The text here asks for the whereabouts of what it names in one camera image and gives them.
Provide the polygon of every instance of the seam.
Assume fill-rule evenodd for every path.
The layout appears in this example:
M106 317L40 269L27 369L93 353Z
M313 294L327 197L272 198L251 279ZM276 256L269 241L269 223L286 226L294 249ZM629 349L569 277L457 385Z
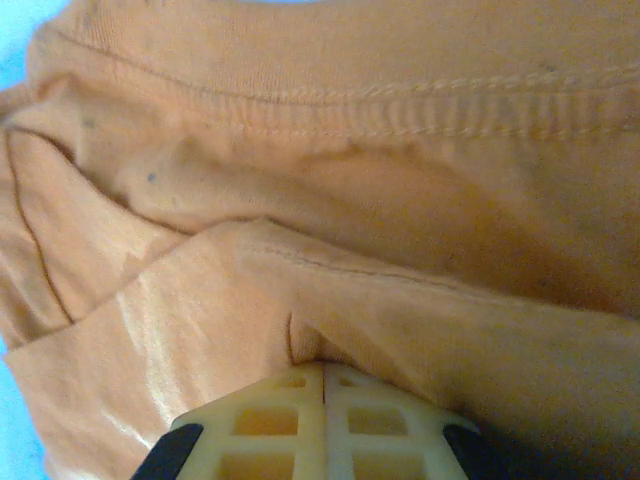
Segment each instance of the seam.
M51 276L49 275L49 270L47 268L46 262L44 261L44 254L42 252L42 247L40 245L40 242L38 241L38 237L36 236L35 231L31 227L31 225L29 224L29 221L27 219L27 215L26 215L26 213L25 213L25 211L24 211L24 209L22 207L22 202L20 201L21 186L20 186L20 182L18 181L17 169L16 169L16 167L15 167L13 161L12 161L11 147L10 147L10 142L9 142L10 133L11 133L11 130L9 130L9 129L4 131L4 144L5 144L5 152L6 152L6 156L7 156L7 164L9 165L9 171L11 172L11 176L13 177L13 185L14 185L13 197L14 197L16 210L18 212L18 215L20 216L20 220L22 221L24 229L26 230L26 232L28 233L29 237L33 241L35 250L36 250L37 255L38 255L38 260L39 260L39 263L40 263L40 267L42 269L42 274L43 274L47 284L49 285L49 291L51 292L51 295L53 295L53 298L55 299L56 304L58 305L58 307L60 308L60 310L64 314L66 320L69 322L69 326L72 326L75 322L73 321L73 319L69 315L69 312L65 308L64 303L62 302L62 299L60 298L60 295L58 294L58 292L55 289L54 283L51 280Z
M295 359L293 358L293 346L291 341L291 323L293 321L293 312L289 312L286 323L286 343L287 343L287 357L289 357L289 365L295 365Z
M14 126L12 126L12 127L11 127L11 129L10 129L9 131L10 131L10 132L15 131L15 132L17 132L17 133L28 134L28 135L34 135L34 136L36 136L37 138L39 138L39 139L41 139L41 140L43 140L43 141L45 141L45 142L50 143L50 144L51 144L51 145L53 145L56 149L58 149L58 150L63 154L63 156L65 156L67 159L69 158L68 153L65 153L65 152L63 151L63 149L61 149L61 148L60 148L60 146L59 146L59 145L56 145L56 143L55 143L54 141L52 141L51 139L47 138L47 137L46 137L46 136L44 136L44 135L41 135L40 133L37 133L37 132L31 131L31 130L25 129L25 128L23 128L22 126L19 126L19 125L14 125ZM156 261L159 261L159 260L161 260L161 259L165 258L167 255L169 255L169 254L170 254L171 252L173 252L175 249L179 248L179 247L180 247L181 245L183 245L186 241L188 241L189 239L191 239L191 238L193 238L193 237L195 236L195 235L190 234L190 233L188 233L188 232L182 232L182 231L177 230L177 229L172 229L172 228L170 228L170 227L168 227L168 226L166 226L166 225L163 225L163 224L161 224L161 223L154 222L154 221L149 220L149 219L147 219L147 218L145 218L145 217L143 217L143 216L141 216L141 215L138 215L136 212L133 212L133 211L131 211L131 210L126 209L125 207L123 207L123 206L122 206L122 205L120 205L119 203L117 203L117 202L113 201L112 199L108 198L108 197L107 197L103 192L101 192L100 190L98 190L98 189L95 187L95 185L93 185L93 183L89 182L86 178L82 177L82 179L83 179L85 182L87 182L87 185L86 185L86 186L87 186L88 188L91 188L91 189L94 191L94 193L96 193L97 195L99 195L99 196L100 196L104 201L108 201L108 202L109 202L109 204L110 204L110 206L111 206L112 208L117 209L117 210L118 210L118 211L120 211L121 213L125 213L126 215L133 216L133 217L135 217L137 220L144 222L146 227L150 227L150 228L162 228L162 229L164 229L164 230L166 230L166 231L167 231L167 232L166 232L167 234L177 233L177 234L181 234L181 235L188 236L188 238L184 239L184 241L183 241L183 242L181 242L181 243L178 243L178 244L176 244L176 245L169 246L169 247L167 247L165 250L162 250L162 251L158 252L158 256L157 256L157 257L155 257L155 258L153 258L153 259L151 259L151 260L149 261L149 264L147 264L147 265L145 265L144 267L142 267L140 271L138 271L138 272L134 273L133 275L131 275L131 276L129 276L129 277L125 277L125 278L123 278L123 279L122 279L122 285L123 285L123 287L122 287L122 288L120 288L120 289L116 290L115 292L110 292L110 293L108 293L107 295L105 295L105 296L104 296L104 297L102 297L102 298L98 298L98 299L96 300L96 302L95 302L95 305L94 305L92 308L90 308L90 309L89 309L89 311L88 311L85 315L82 315L82 316L80 316L80 317L75 317L75 320L74 320L74 317L72 317L72 316L71 316L71 315L66 311L66 309L64 308L64 304L62 303L62 299L61 299L61 298L58 296L58 294L55 292L55 289L53 289L53 282L51 282L51 280L50 280L50 278L49 278L49 274L48 274L48 272L47 272L47 270L46 270L45 262L44 262L44 256L43 256L43 254L42 254L42 251L41 251L40 245L39 245L39 243L37 242L35 232L34 232L34 231L32 230L32 228L29 226L29 224L28 224L28 222L27 222L27 219L26 219L26 215L24 214L24 212L23 212L23 210L22 210L22 208L21 208L21 206L20 206L20 203L19 203L19 196L18 196L18 195L19 195L19 193L18 193L18 189L17 189L17 185L18 185L18 182L17 182L17 174L16 174L16 172L15 172L15 169L14 169L13 164L11 163L11 161L10 161L10 160L8 160L8 161L9 161L9 165L10 165L10 168L11 168L12 175L14 176L14 183L15 183L15 185L16 185L16 189L15 189L15 190L16 190L16 193L15 193L15 196L16 196L16 204L17 204L17 206L18 206L18 209L19 209L19 212L20 212L20 216L21 216L21 218L22 218L23 223L25 224L25 226L26 226L26 228L27 228L27 231L29 232L29 234L30 234L31 238L33 239L34 243L36 244L36 247L37 247L37 250L38 250L38 254L39 254L40 258L41 258L42 268L43 268L43 271L45 272L45 277L46 277L46 279L47 279L47 282L48 282L48 283L49 283L49 285L52 287L52 291L53 291L53 293L54 293L54 295L55 295L56 301L57 301L57 303L61 306L61 308L62 308L62 310L64 311L64 313L65 313L65 315L66 315L67 319L69 320L70 324L79 323L79 322L82 322L85 318L88 318L88 317L89 317L90 315L92 315L96 310L98 310L99 308L101 308L104 304L106 304L106 303L108 303L109 301L111 301L112 299L114 299L114 298L117 296L117 294L120 292L120 290L121 290L121 289L126 288L127 286L129 286L130 284L132 284L132 283L134 283L136 280L138 280L138 278L139 278L139 277L140 277L140 276L141 276L141 275L142 275L142 274L147 270L147 268L149 268L151 265L153 265ZM73 169L75 170L75 166L74 166L71 162L69 162L69 163L70 163L71 168L73 168Z
M380 272L372 272L368 270L362 269L351 269L351 268L340 268L326 265L325 263L311 260L309 258L304 258L299 255L293 254L291 252L281 250L279 248L274 247L239 247L242 251L250 253L250 254L258 254L258 255L271 255L285 259L289 263L303 267L303 268L311 268L314 270L323 270L332 275L336 275L339 277L343 277L345 279L367 279L378 281L380 283L385 283L388 280L400 281L406 285L415 286L419 288L426 289L433 293L437 293L439 295L444 295L450 298L464 299L470 302L481 304L481 305L491 305L491 306L501 306L501 307L512 307L512 308L530 308L537 311L544 311L546 307L544 305L535 305L529 302L520 301L517 299L511 300L499 300L499 299L491 299L485 296L461 292L455 286L447 284L445 282L438 281L425 281L420 278L412 277L410 275L403 275L400 273L380 273Z
M489 89L486 90L486 92L482 92L476 89L466 92L451 91L448 94L444 93L440 95L423 94L405 97L388 97L386 99L378 98L381 95L374 92L373 95L368 98L353 97L350 103L322 103L319 101L315 103L295 103L293 101L277 101L277 98L275 98L276 101L273 101L273 98L270 101L269 99L261 99L255 96L225 93L184 82L178 78L155 72L149 67L137 65L129 59L122 58L104 49L80 43L53 27L48 28L53 34L58 35L62 41L93 52L95 55L105 57L113 62L111 68L104 73L109 75L116 84L124 85L138 92L140 95L149 98L157 98L159 90L169 89L170 93L168 93L168 98L175 97L180 100L180 108L185 114L190 115L197 121L201 121L208 128L220 127L265 136L283 135L289 137L305 137L310 135L325 138L384 138L425 134L449 138L511 137L557 141L579 140L586 136L596 134L609 135L617 131L635 130L633 125L630 126L628 122L625 123L623 119L616 120L609 118L601 111L599 105L601 105L602 102L614 103L617 101L619 103L620 95L614 96L612 94L609 100L605 98L608 90L614 88L633 90L635 88L635 84L630 84L628 80L631 78L636 80L636 77L640 79L640 63L637 65L631 64L627 67L611 67L603 70L605 76L608 75L606 78L609 79L609 82L611 78L624 77L620 72L626 71L626 76L629 78L626 78L625 82L621 85L609 85L609 87L607 87L603 84L598 88L593 87L586 90L547 90L537 92L528 88L528 90L524 91ZM95 69L96 66L99 67L100 59L94 58L91 63L94 64ZM126 67L131 68L132 74L125 75L124 73L127 70L119 68L119 64L124 64ZM91 79L100 81L99 78L95 77L95 71L92 70L90 66L76 64L74 68L86 74ZM137 81L136 76L145 75L150 77L149 80L155 80L155 85L148 85L148 82ZM555 74L546 74L542 77L549 80L549 78L552 78L549 77L549 75ZM511 77L491 77L491 79L493 79L491 81L497 78ZM580 79L580 81L584 83L581 88L586 88L587 80L588 79L585 78ZM537 80L530 79L530 83L535 84L536 82ZM462 85L464 81L454 80L450 83ZM510 124L505 125L500 122L498 117L493 118L492 116L495 116L497 111L502 108L501 105L503 102L511 104L510 108L512 109L518 109L518 104L513 103L514 100L509 98L514 95L523 96L522 106L525 107L527 112L520 112L520 117L511 118L508 122ZM465 98L472 100L472 104L475 105L474 113L465 111L464 109L459 110L459 105L465 104ZM567 106L568 101L573 102L574 106ZM533 104L526 106L526 102L533 102ZM585 121L580 121L580 119L576 117L575 112L571 110L577 107L584 109L585 112L590 112L589 115L595 115L595 117L584 117ZM259 118L254 121L254 124L242 123L237 118L234 118L238 117L238 112L253 108L257 108L256 113L259 114ZM391 109L390 111L395 112L393 117L385 113L385 110L388 108ZM335 118L340 120L342 125L338 127L338 129L333 130L322 127L312 129L304 128L304 122L306 121L304 119L309 114L317 116L325 115L325 113L330 116L335 116ZM303 123L301 124L295 120L299 115L300 118L303 119ZM426 117L422 120L407 121L407 118L411 118L414 115L426 115ZM279 118L280 120L288 119L287 122L291 125L278 125L278 123L282 123L278 120ZM367 126L363 127L361 122L357 121L358 118L368 118L372 121L375 121L373 119L378 119L383 125L375 125L375 127L371 125L374 129L368 128Z
M81 42L67 33L59 30L53 25L47 25L51 31L55 32L62 39L67 42L73 43L79 47L83 47L87 50L108 56L112 59L118 60L122 63L134 67L138 70L142 70L148 74L172 81L182 86L188 87L192 90L198 90L206 93L213 93L223 95L226 97L242 98L246 100L263 100L263 101L277 101L288 99L291 103L298 103L301 105L315 106L316 103L312 102L296 102L303 96L316 96L321 99L366 99L375 98L379 96L397 95L397 94L416 94L416 93L439 93L443 91L456 91L464 88L468 88L471 91L477 90L495 90L498 88L505 89L518 89L526 88L531 89L535 87L550 87L550 86L563 86L565 88L584 88L585 84L591 88L606 88L607 86L615 86L615 84L623 84L629 81L637 79L640 75L640 61L632 62L628 65L607 67L604 69L587 69L578 73L558 75L557 73L544 73L544 74L527 74L527 75L496 75L491 77L468 77L457 78L453 80L438 79L426 82L416 82L413 84L404 83L388 83L388 84L374 84L363 88L357 88L352 90L338 91L335 89L319 89L312 87L300 87L293 90L283 90L276 92L256 92L253 95L242 94L238 92L230 92L223 90L216 90L208 88L195 83L187 82L173 75L168 75L164 72L159 72L151 67L148 67L142 63L132 60L127 57L123 57L117 53L111 52L107 49L97 47ZM589 81L589 77L601 76Z

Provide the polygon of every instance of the orange fabric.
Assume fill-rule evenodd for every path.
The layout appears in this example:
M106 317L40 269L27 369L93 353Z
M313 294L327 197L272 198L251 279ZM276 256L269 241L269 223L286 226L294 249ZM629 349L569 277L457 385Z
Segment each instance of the orange fabric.
M78 0L0 97L0 328L52 478L337 360L516 478L640 477L640 3Z

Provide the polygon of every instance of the light blue background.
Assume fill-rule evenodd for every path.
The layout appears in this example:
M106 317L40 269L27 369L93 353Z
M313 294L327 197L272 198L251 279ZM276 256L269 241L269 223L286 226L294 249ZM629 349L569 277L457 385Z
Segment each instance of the light blue background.
M25 76L33 31L68 0L0 0L0 90ZM0 353L6 348L0 340ZM44 450L7 366L0 364L0 480L44 480Z

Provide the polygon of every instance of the stain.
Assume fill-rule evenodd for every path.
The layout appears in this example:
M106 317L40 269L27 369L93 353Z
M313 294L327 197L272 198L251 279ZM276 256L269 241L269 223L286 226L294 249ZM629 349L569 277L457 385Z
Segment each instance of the stain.
M93 117L82 117L82 126L84 128L95 128L96 119Z
M640 131L640 114L629 115L621 125L625 132Z
M90 0L82 14L82 26L89 30L93 26L94 19L97 18L99 6L97 0Z
M541 62L539 67L544 70L546 73L554 73L556 72L558 69L555 67L555 65L552 65L551 63L548 62Z

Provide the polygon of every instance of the plastic object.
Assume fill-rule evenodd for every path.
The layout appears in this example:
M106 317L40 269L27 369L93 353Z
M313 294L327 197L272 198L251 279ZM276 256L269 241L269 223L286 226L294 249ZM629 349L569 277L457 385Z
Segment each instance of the plastic object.
M501 480L468 420L338 364L293 367L178 417L132 480Z

